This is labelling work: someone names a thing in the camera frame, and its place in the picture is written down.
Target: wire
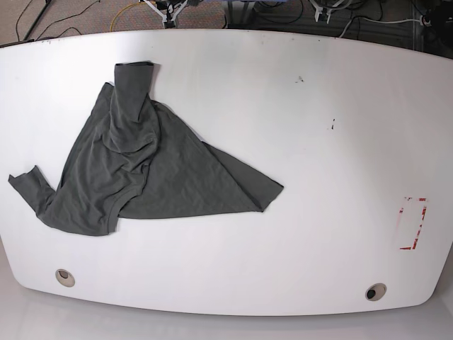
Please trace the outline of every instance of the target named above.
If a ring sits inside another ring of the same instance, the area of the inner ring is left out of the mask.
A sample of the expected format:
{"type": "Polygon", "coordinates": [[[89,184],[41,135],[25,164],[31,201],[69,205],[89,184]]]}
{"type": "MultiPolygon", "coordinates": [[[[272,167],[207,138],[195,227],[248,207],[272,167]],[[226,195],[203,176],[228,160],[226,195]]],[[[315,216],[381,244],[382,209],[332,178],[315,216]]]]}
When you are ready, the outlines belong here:
{"type": "Polygon", "coordinates": [[[364,18],[367,21],[371,21],[372,23],[408,23],[409,21],[415,21],[416,23],[420,23],[420,19],[403,19],[403,20],[397,20],[397,21],[376,21],[376,20],[371,20],[364,18]]]}
{"type": "Polygon", "coordinates": [[[420,23],[421,24],[421,19],[404,19],[404,20],[398,20],[398,21],[377,21],[377,20],[372,20],[372,19],[368,19],[364,16],[355,16],[354,18],[352,18],[351,20],[349,20],[349,23],[346,25],[345,29],[343,30],[343,32],[340,34],[340,37],[339,38],[342,38],[344,36],[344,34],[346,33],[346,31],[348,30],[350,24],[354,21],[354,19],[356,18],[363,18],[365,19],[366,21],[371,21],[372,23],[383,23],[383,24],[394,24],[394,23],[408,23],[410,21],[415,21],[417,23],[420,23]]]}
{"type": "Polygon", "coordinates": [[[80,12],[79,14],[74,14],[73,16],[67,16],[66,18],[63,18],[63,19],[59,19],[57,21],[54,21],[53,23],[49,24],[45,29],[44,31],[41,32],[41,34],[39,34],[39,36],[36,38],[36,40],[39,40],[39,38],[42,37],[42,35],[44,34],[44,32],[50,27],[52,26],[54,23],[59,23],[60,21],[64,21],[64,20],[67,20],[67,19],[70,19],[70,18],[73,18],[75,16],[81,16],[83,13],[85,13],[90,7],[92,7],[92,5],[96,4],[96,3],[100,3],[101,0],[96,0],[94,1],[90,6],[86,7],[82,12],[80,12]]]}
{"type": "Polygon", "coordinates": [[[113,18],[112,22],[110,23],[110,32],[113,32],[113,27],[115,26],[115,21],[122,14],[122,12],[126,11],[127,9],[130,9],[131,7],[135,7],[135,6],[142,5],[142,4],[146,5],[147,3],[146,2],[137,2],[135,4],[130,4],[130,5],[127,5],[126,7],[123,7],[122,9],[120,9],[120,11],[118,13],[116,13],[116,16],[113,18]]]}
{"type": "Polygon", "coordinates": [[[412,6],[417,10],[418,13],[420,13],[422,16],[425,15],[422,13],[422,11],[420,9],[418,9],[418,7],[416,6],[415,2],[413,2],[413,0],[409,0],[409,1],[412,3],[412,6]]]}
{"type": "Polygon", "coordinates": [[[19,24],[19,20],[22,18],[22,15],[25,13],[25,11],[27,10],[27,8],[29,7],[29,5],[32,3],[33,0],[30,0],[30,2],[27,4],[27,6],[25,6],[25,8],[23,9],[22,13],[20,14],[20,16],[17,18],[17,21],[16,21],[16,36],[17,36],[17,41],[21,41],[21,39],[19,38],[19,32],[17,31],[17,25],[19,24]]]}
{"type": "Polygon", "coordinates": [[[362,1],[356,2],[354,4],[349,5],[349,7],[347,7],[346,9],[349,9],[350,11],[357,11],[357,10],[361,9],[364,5],[366,5],[368,1],[369,0],[362,0],[362,1]]]}
{"type": "Polygon", "coordinates": [[[357,19],[357,23],[359,24],[359,28],[357,29],[357,37],[355,37],[356,40],[359,40],[359,35],[360,35],[360,18],[357,19]]]}
{"type": "Polygon", "coordinates": [[[44,38],[40,38],[40,40],[47,40],[47,39],[57,39],[59,37],[61,37],[63,34],[65,34],[68,30],[76,30],[77,33],[79,35],[82,35],[82,33],[80,33],[80,30],[78,30],[77,28],[75,27],[70,27],[70,28],[67,28],[66,30],[64,30],[63,32],[61,32],[59,35],[57,35],[56,37],[44,37],[44,38]]]}
{"type": "Polygon", "coordinates": [[[80,33],[80,30],[78,30],[78,29],[75,28],[75,27],[70,27],[70,28],[67,28],[66,30],[64,30],[63,32],[61,32],[61,33],[60,33],[59,35],[57,35],[55,38],[61,37],[63,34],[65,34],[65,33],[66,33],[68,30],[70,30],[70,29],[76,30],[77,33],[78,33],[79,35],[82,35],[82,33],[80,33]]]}
{"type": "Polygon", "coordinates": [[[300,13],[297,16],[297,18],[295,18],[294,20],[291,20],[291,21],[274,21],[274,20],[267,19],[267,18],[265,18],[263,16],[260,16],[260,18],[262,18],[263,20],[269,21],[270,23],[295,23],[296,21],[298,21],[302,17],[302,14],[304,13],[304,3],[302,2],[302,0],[299,0],[299,1],[300,1],[301,6],[302,6],[302,9],[300,10],[300,13]]]}
{"type": "Polygon", "coordinates": [[[284,2],[276,2],[275,4],[270,5],[270,4],[265,3],[264,1],[258,1],[258,3],[259,3],[261,6],[268,7],[269,9],[273,9],[273,8],[275,8],[275,7],[278,7],[278,6],[281,6],[281,5],[284,4],[284,2]]]}
{"type": "MultiPolygon", "coordinates": [[[[381,14],[379,15],[379,19],[377,19],[375,21],[376,22],[381,22],[382,17],[384,16],[384,9],[382,8],[382,0],[377,0],[377,2],[379,2],[379,9],[381,10],[381,14]]],[[[371,21],[373,20],[369,16],[354,16],[354,18],[349,20],[349,22],[346,24],[345,29],[343,30],[343,32],[338,37],[342,38],[346,34],[346,32],[348,31],[348,29],[351,26],[351,24],[354,22],[354,20],[355,19],[361,19],[361,18],[366,19],[366,20],[371,20],[371,21]]]]}

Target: black cable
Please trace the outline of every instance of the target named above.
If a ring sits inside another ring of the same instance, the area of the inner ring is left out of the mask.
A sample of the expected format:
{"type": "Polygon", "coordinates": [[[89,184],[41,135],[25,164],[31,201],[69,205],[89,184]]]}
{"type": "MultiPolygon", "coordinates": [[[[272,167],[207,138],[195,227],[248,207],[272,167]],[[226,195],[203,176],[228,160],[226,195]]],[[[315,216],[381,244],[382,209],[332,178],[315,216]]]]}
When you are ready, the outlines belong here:
{"type": "Polygon", "coordinates": [[[36,38],[36,40],[39,40],[39,38],[41,38],[41,36],[44,34],[44,32],[50,27],[52,26],[54,23],[59,23],[60,21],[64,21],[64,20],[67,20],[67,19],[70,19],[70,18],[73,18],[75,16],[81,16],[83,13],[85,13],[90,7],[92,7],[92,5],[98,3],[98,2],[101,2],[101,0],[96,0],[94,1],[90,6],[86,7],[82,12],[80,12],[79,14],[74,14],[73,16],[67,16],[66,18],[63,18],[63,19],[59,19],[57,21],[54,21],[53,23],[49,24],[45,29],[44,31],[41,32],[41,34],[39,34],[39,36],[36,38]]]}
{"type": "Polygon", "coordinates": [[[77,28],[75,27],[70,27],[70,28],[67,28],[66,30],[64,30],[63,32],[61,32],[59,35],[57,35],[56,37],[44,37],[44,38],[40,38],[40,40],[47,40],[47,39],[57,39],[59,37],[61,37],[63,34],[65,34],[68,30],[76,30],[77,33],[79,35],[82,35],[82,33],[80,33],[80,30],[78,30],[77,28]]]}
{"type": "Polygon", "coordinates": [[[412,3],[412,6],[417,10],[417,12],[421,14],[421,16],[425,16],[425,14],[423,14],[422,11],[420,9],[418,9],[418,7],[416,6],[415,2],[413,2],[413,0],[409,0],[409,1],[412,3]]]}
{"type": "Polygon", "coordinates": [[[27,10],[27,8],[29,7],[29,5],[32,3],[33,0],[30,0],[30,2],[27,4],[27,6],[25,6],[25,8],[23,9],[22,13],[20,14],[20,16],[17,18],[17,21],[16,21],[16,36],[17,36],[17,41],[21,41],[21,39],[19,38],[19,32],[17,31],[17,25],[19,24],[19,20],[22,18],[22,15],[25,13],[25,11],[27,10]]]}
{"type": "Polygon", "coordinates": [[[261,6],[268,7],[269,9],[273,9],[275,7],[278,7],[278,6],[281,6],[281,5],[284,4],[284,2],[277,2],[277,3],[273,4],[273,5],[270,5],[270,4],[265,3],[264,1],[258,1],[258,3],[261,6]]]}
{"type": "Polygon", "coordinates": [[[364,18],[364,19],[368,19],[368,20],[373,20],[373,21],[380,21],[382,20],[382,18],[384,17],[384,9],[382,8],[382,0],[377,0],[379,2],[379,8],[381,10],[381,15],[379,16],[379,19],[373,19],[373,18],[370,18],[369,16],[354,16],[351,20],[351,24],[348,26],[348,28],[346,29],[345,31],[345,34],[346,32],[349,30],[349,28],[351,27],[351,25],[354,23],[354,20],[355,19],[360,19],[360,18],[364,18]]]}
{"type": "Polygon", "coordinates": [[[357,11],[357,10],[361,9],[363,6],[365,6],[368,1],[369,0],[363,0],[363,1],[356,2],[356,3],[351,4],[348,7],[346,7],[346,9],[349,9],[350,11],[357,11]]]}
{"type": "Polygon", "coordinates": [[[291,21],[274,21],[274,20],[267,19],[267,18],[265,18],[263,16],[260,16],[260,18],[262,18],[263,20],[269,21],[270,23],[295,23],[296,21],[298,21],[302,17],[302,14],[304,13],[304,3],[302,2],[302,0],[299,0],[299,1],[300,1],[301,6],[302,6],[302,9],[301,9],[299,15],[297,16],[297,18],[295,18],[294,20],[291,20],[291,21]]]}
{"type": "Polygon", "coordinates": [[[359,23],[359,28],[357,29],[357,37],[355,37],[356,40],[359,40],[359,35],[360,35],[360,18],[357,19],[357,22],[359,23]]]}

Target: gray fabric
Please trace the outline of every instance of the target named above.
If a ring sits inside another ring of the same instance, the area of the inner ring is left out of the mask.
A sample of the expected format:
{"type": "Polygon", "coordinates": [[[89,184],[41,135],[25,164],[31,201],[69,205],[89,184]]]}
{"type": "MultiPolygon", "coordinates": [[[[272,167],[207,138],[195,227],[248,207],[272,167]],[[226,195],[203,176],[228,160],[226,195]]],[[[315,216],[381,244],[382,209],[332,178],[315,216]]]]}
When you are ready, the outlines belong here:
{"type": "Polygon", "coordinates": [[[56,191],[37,167],[10,184],[48,226],[91,236],[119,217],[263,212],[282,186],[201,142],[148,97],[153,65],[117,64],[64,166],[56,191]]]}

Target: floor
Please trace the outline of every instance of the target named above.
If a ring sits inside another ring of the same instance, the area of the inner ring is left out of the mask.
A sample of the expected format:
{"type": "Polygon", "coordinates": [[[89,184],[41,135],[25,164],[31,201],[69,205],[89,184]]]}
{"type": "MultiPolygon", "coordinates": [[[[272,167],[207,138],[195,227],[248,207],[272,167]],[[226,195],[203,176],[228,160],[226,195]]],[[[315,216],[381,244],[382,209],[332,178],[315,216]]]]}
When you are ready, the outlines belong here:
{"type": "MultiPolygon", "coordinates": [[[[15,33],[15,24],[21,11],[26,7],[29,0],[3,0],[0,1],[0,45],[17,41],[15,33]]],[[[45,0],[32,0],[31,5],[18,23],[18,32],[22,39],[27,29],[30,27],[34,18],[38,15],[45,0]]],[[[108,32],[110,24],[115,14],[126,5],[136,4],[137,0],[52,0],[52,3],[47,10],[45,16],[40,21],[31,38],[38,38],[44,29],[53,21],[74,15],[83,11],[88,5],[94,4],[84,14],[70,18],[65,21],[58,22],[49,27],[45,34],[40,38],[55,37],[63,33],[67,28],[75,27],[82,34],[108,32]]],[[[313,34],[337,35],[344,28],[350,17],[349,11],[338,11],[333,16],[329,26],[324,24],[316,24],[314,22],[314,10],[309,0],[288,0],[283,6],[275,8],[266,8],[259,6],[258,10],[262,14],[272,14],[275,17],[269,17],[271,21],[285,22],[294,16],[298,16],[302,10],[303,15],[301,20],[288,24],[275,24],[269,20],[262,19],[262,16],[255,17],[252,20],[254,28],[257,29],[275,29],[275,30],[290,30],[294,32],[304,32],[313,34]],[[280,16],[289,16],[290,18],[281,18],[280,16]],[[335,25],[336,19],[343,19],[335,25]]],[[[398,20],[408,18],[411,15],[411,3],[408,0],[386,0],[383,3],[384,16],[383,20],[398,20]]],[[[370,17],[379,17],[379,5],[377,1],[369,1],[361,10],[355,14],[366,14],[370,17]]],[[[224,26],[224,11],[220,1],[204,0],[198,7],[187,7],[180,15],[179,28],[222,28],[224,26]]],[[[365,35],[361,38],[366,38],[366,23],[363,26],[365,35]]],[[[356,36],[357,22],[351,27],[351,38],[356,36]]],[[[410,24],[400,27],[410,28],[410,24]]],[[[113,30],[148,30],[160,29],[162,27],[161,19],[147,8],[146,4],[134,6],[127,9],[117,20],[113,30]]],[[[78,34],[74,29],[68,30],[64,36],[78,34]]]]}
{"type": "Polygon", "coordinates": [[[311,317],[222,317],[138,310],[20,286],[0,240],[0,339],[451,339],[452,315],[437,295],[417,307],[311,317]]]}

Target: dark spot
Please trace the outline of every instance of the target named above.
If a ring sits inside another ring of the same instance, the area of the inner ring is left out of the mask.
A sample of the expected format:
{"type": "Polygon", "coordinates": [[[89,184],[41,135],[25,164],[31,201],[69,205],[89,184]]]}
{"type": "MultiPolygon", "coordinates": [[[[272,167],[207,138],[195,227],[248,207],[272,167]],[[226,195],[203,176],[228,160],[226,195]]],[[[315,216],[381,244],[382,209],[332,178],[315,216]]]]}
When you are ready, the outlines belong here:
{"type": "Polygon", "coordinates": [[[59,271],[59,274],[62,278],[68,278],[68,273],[66,271],[59,271]]]}
{"type": "Polygon", "coordinates": [[[370,289],[367,291],[367,298],[369,300],[371,300],[372,298],[374,298],[374,296],[376,295],[376,291],[374,289],[370,289]]]}

